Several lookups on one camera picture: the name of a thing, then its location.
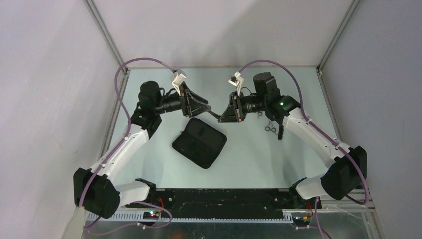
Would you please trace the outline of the black zip tool case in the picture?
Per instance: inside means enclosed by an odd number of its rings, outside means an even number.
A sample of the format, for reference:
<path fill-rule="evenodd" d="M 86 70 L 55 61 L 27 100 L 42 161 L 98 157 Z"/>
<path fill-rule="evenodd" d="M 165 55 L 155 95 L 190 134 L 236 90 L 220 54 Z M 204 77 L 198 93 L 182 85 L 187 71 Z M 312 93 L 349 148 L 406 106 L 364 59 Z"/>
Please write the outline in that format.
<path fill-rule="evenodd" d="M 191 118 L 172 148 L 197 166 L 208 169 L 221 154 L 227 136 L 198 118 Z"/>

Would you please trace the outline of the silver cutting scissors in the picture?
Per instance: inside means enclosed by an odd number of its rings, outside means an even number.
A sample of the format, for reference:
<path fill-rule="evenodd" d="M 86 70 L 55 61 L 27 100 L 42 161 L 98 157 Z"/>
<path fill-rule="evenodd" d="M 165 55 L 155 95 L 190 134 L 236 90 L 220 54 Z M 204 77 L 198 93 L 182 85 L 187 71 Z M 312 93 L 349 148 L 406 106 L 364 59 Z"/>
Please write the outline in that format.
<path fill-rule="evenodd" d="M 276 134 L 276 133 L 277 133 L 276 128 L 273 126 L 273 123 L 272 123 L 270 120 L 268 121 L 268 123 L 267 123 L 267 125 L 265 126 L 264 130 L 265 130 L 266 132 L 271 132 L 271 133 L 274 133 L 274 134 Z"/>

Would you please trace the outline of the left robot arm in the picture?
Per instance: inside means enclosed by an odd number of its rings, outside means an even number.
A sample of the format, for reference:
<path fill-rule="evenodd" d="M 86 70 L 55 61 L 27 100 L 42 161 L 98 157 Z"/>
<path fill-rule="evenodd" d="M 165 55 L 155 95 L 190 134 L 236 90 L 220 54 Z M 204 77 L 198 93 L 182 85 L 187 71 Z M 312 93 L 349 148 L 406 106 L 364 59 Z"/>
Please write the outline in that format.
<path fill-rule="evenodd" d="M 90 168 L 79 168 L 74 173 L 75 205 L 104 219 L 136 201 L 148 208 L 154 206 L 157 193 L 151 190 L 153 183 L 136 179 L 118 185 L 119 174 L 135 152 L 152 138 L 162 122 L 162 114 L 181 111 L 183 116 L 192 118 L 210 109 L 208 100 L 190 90 L 186 83 L 167 93 L 155 81 L 143 83 L 120 140 Z"/>

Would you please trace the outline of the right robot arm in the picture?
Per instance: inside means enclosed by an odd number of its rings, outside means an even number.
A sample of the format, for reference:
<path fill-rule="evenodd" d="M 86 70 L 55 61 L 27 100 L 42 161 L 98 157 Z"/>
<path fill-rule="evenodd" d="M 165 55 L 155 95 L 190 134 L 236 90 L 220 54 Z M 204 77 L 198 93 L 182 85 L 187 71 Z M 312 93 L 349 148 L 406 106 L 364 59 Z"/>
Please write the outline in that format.
<path fill-rule="evenodd" d="M 279 127 L 278 139 L 289 130 L 305 142 L 322 160 L 328 171 L 320 176 L 304 178 L 292 185 L 289 200 L 295 208 L 304 207 L 311 198 L 329 195 L 341 200 L 362 185 L 366 177 L 367 152 L 360 146 L 355 148 L 333 138 L 319 128 L 306 115 L 301 104 L 293 97 L 281 95 L 276 79 L 269 72 L 253 77 L 255 92 L 241 92 L 243 78 L 239 72 L 229 78 L 236 91 L 229 95 L 229 104 L 218 118 L 218 123 L 241 123 L 248 113 L 263 112 L 269 121 Z"/>

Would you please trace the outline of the black comb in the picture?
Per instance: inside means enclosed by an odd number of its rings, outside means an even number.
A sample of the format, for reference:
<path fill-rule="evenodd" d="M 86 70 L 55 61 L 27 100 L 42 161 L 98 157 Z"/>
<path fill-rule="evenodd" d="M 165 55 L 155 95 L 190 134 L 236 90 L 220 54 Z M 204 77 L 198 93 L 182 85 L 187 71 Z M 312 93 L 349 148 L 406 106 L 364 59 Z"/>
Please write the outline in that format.
<path fill-rule="evenodd" d="M 284 133 L 284 127 L 281 124 L 279 124 L 279 129 L 278 129 L 278 134 L 277 134 L 278 140 L 283 139 L 283 133 Z"/>

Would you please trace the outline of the left controller board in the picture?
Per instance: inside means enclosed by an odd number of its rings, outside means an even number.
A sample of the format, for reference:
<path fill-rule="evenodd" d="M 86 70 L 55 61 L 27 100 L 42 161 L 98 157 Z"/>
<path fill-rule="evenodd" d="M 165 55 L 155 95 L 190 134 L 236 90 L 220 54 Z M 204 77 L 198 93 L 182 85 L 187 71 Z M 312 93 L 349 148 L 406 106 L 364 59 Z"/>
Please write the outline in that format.
<path fill-rule="evenodd" d="M 145 211 L 143 213 L 142 218 L 144 220 L 158 220 L 160 219 L 161 212 L 160 211 Z"/>

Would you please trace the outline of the controller board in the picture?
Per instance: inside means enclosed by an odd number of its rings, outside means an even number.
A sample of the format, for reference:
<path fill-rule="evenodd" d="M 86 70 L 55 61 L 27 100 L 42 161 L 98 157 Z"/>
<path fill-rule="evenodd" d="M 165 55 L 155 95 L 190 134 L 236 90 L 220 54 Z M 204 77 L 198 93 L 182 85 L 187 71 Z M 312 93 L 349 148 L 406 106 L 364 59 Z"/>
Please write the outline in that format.
<path fill-rule="evenodd" d="M 160 219 L 161 212 L 160 211 L 145 211 L 143 213 L 142 218 L 144 220 L 158 220 Z"/>
<path fill-rule="evenodd" d="M 299 225 L 299 224 L 308 225 L 311 222 L 312 217 L 311 216 L 303 216 L 303 217 L 294 216 L 292 217 L 292 220 L 293 220 L 293 223 L 295 223 L 296 225 Z"/>

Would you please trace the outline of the right controller board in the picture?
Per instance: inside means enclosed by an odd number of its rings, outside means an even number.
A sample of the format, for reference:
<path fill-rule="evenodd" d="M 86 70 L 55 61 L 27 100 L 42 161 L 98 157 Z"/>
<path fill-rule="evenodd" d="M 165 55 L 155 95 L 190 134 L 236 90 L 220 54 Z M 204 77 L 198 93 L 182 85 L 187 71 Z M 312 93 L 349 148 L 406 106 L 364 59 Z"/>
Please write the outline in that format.
<path fill-rule="evenodd" d="M 303 216 L 303 217 L 294 216 L 292 217 L 292 220 L 293 220 L 293 223 L 295 223 L 296 225 L 299 225 L 299 224 L 308 225 L 311 222 L 312 217 L 311 216 Z"/>

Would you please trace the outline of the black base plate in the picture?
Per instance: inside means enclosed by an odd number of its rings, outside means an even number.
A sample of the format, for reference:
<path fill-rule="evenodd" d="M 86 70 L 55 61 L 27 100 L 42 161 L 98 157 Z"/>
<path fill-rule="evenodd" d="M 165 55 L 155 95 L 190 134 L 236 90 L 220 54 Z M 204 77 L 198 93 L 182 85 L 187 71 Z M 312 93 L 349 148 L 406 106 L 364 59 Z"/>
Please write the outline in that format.
<path fill-rule="evenodd" d="M 147 203 L 163 206 L 176 219 L 272 220 L 284 210 L 321 209 L 314 198 L 302 199 L 288 189 L 182 189 L 162 188 L 150 193 Z"/>

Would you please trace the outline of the aluminium front rail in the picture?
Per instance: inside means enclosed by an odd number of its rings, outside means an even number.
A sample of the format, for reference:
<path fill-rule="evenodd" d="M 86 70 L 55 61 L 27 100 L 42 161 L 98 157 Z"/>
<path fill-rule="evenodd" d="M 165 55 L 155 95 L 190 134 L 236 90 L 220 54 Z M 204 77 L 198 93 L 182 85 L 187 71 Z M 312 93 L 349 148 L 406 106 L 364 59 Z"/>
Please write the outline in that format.
<path fill-rule="evenodd" d="M 153 222 L 167 220 L 169 211 L 177 222 L 291 221 L 290 212 L 314 214 L 314 199 L 301 199 L 286 189 L 164 189 L 152 191 L 149 205 L 105 201 L 104 210 L 88 211 L 88 219 L 120 219 Z"/>

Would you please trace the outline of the aluminium corner frame post left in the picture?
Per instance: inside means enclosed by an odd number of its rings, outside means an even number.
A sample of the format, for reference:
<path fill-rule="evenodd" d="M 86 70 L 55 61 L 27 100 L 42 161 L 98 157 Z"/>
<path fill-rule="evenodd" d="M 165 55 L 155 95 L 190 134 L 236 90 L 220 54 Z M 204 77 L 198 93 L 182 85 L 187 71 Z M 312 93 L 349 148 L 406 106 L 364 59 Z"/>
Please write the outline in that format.
<path fill-rule="evenodd" d="M 100 34 L 103 37 L 109 51 L 111 52 L 114 60 L 118 63 L 118 65 L 122 65 L 124 63 L 123 57 L 118 50 L 118 47 L 95 3 L 94 0 L 83 0 L 89 14 L 91 15 L 95 25 L 97 26 Z"/>

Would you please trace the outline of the aluminium corner frame post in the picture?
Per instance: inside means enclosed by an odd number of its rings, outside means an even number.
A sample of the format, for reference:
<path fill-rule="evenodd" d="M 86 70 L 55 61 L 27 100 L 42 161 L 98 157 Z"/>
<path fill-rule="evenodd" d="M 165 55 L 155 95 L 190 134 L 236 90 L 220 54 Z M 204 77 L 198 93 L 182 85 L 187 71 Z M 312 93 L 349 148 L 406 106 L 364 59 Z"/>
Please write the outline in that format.
<path fill-rule="evenodd" d="M 118 47 L 95 3 L 94 0 L 83 0 L 89 14 L 91 15 L 95 25 L 97 26 L 100 34 L 103 37 L 109 51 L 111 52 L 114 60 L 118 63 L 118 65 L 122 65 L 124 63 L 123 57 L 118 50 Z"/>
<path fill-rule="evenodd" d="M 324 68 L 328 62 L 328 60 L 331 57 L 331 54 L 333 53 L 334 49 L 336 48 L 338 42 L 340 41 L 343 33 L 345 32 L 347 26 L 349 25 L 351 19 L 353 18 L 356 10 L 358 9 L 359 5 L 361 3 L 361 0 L 353 0 L 348 7 L 344 17 L 342 18 L 337 30 L 334 33 L 333 38 L 331 39 L 326 51 L 324 52 L 322 59 L 320 60 L 317 71 L 320 76 L 323 75 Z"/>

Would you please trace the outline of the aluminium corner frame post right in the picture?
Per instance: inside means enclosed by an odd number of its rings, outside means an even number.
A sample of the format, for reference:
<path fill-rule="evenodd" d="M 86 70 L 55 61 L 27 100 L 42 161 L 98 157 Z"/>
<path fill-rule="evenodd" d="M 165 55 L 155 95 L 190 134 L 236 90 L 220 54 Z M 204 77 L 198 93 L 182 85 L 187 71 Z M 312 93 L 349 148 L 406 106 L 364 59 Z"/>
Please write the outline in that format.
<path fill-rule="evenodd" d="M 347 26 L 349 25 L 351 19 L 353 18 L 356 10 L 358 9 L 359 5 L 361 3 L 361 0 L 353 0 L 348 7 L 344 17 L 342 18 L 337 30 L 334 33 L 333 38 L 331 39 L 326 51 L 324 52 L 322 59 L 320 60 L 317 71 L 320 76 L 323 75 L 324 68 L 328 62 L 328 60 L 331 57 L 331 54 L 333 53 L 334 49 L 336 48 L 338 42 L 340 41 L 343 33 L 345 32 Z"/>

